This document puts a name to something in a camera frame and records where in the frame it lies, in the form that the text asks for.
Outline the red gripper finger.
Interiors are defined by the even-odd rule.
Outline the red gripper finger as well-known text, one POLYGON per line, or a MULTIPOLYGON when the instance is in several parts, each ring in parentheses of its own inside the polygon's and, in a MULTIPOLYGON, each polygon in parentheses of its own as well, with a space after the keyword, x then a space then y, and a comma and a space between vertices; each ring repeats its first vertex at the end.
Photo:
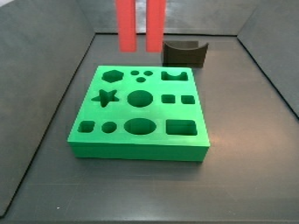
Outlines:
POLYGON ((137 0, 117 0, 117 24, 122 52, 137 51, 137 0))
POLYGON ((146 2, 146 50, 159 53, 163 49, 166 0, 146 2))

